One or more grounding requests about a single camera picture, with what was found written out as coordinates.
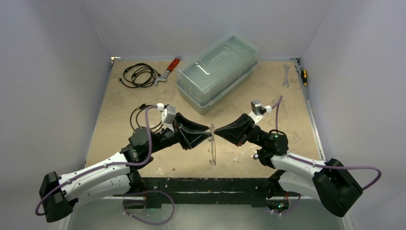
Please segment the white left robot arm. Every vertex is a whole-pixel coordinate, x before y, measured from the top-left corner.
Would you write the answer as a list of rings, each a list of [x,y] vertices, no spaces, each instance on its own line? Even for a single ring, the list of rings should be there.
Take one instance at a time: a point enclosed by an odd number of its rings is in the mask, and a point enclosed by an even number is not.
[[[152,154],[180,144],[191,150],[211,137],[209,127],[185,118],[181,113],[161,111],[162,129],[154,132],[146,125],[136,128],[128,144],[107,159],[81,170],[59,175],[52,171],[42,180],[36,216],[48,223],[70,215],[74,207],[112,195],[137,196],[144,193],[138,171],[152,162]]]

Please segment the red handled adjustable wrench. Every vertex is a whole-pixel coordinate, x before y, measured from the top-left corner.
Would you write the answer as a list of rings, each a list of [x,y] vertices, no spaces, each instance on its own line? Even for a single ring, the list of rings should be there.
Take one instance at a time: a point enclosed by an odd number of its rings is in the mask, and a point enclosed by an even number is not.
[[[166,68],[165,73],[155,78],[154,84],[157,86],[159,82],[167,82],[168,75],[176,68],[180,61],[181,57],[178,56],[174,58]]]

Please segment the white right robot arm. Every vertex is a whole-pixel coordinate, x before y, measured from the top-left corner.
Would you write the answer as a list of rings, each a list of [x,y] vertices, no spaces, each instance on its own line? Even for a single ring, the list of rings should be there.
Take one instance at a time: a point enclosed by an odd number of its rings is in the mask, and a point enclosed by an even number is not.
[[[214,134],[236,146],[246,142],[259,146],[253,159],[275,170],[268,178],[268,198],[296,193],[321,202],[330,213],[343,217],[363,194],[364,189],[340,161],[312,160],[291,153],[284,132],[266,132],[248,114],[217,128]]]

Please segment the clear plastic storage box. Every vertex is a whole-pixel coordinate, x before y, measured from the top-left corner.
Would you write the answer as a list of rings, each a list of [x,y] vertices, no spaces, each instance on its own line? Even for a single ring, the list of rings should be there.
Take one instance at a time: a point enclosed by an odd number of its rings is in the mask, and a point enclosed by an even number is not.
[[[205,48],[177,70],[181,97],[205,115],[256,69],[259,47],[235,34]]]

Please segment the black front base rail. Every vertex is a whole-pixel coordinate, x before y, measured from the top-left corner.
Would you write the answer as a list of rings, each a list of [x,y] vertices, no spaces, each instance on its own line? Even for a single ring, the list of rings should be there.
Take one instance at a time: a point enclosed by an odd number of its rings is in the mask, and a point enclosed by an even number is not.
[[[153,193],[146,195],[147,208],[160,208],[171,201],[190,205],[266,207],[268,199],[286,194],[267,178],[143,178],[139,191],[152,190]]]

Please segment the silver open end spanner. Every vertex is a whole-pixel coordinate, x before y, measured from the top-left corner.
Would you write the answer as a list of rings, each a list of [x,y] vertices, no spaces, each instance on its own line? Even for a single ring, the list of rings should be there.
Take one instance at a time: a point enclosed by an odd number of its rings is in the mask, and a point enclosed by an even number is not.
[[[284,67],[284,82],[282,83],[282,86],[289,88],[290,84],[289,84],[289,79],[288,79],[288,73],[289,73],[290,66],[285,64],[283,67]]]

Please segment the yellow black screwdriver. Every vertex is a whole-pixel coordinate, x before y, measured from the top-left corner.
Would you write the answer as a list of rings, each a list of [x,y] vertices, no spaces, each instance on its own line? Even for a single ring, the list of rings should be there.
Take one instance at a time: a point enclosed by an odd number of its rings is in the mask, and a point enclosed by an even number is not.
[[[305,69],[303,69],[301,71],[301,80],[303,85],[306,87],[307,86],[307,71]]]

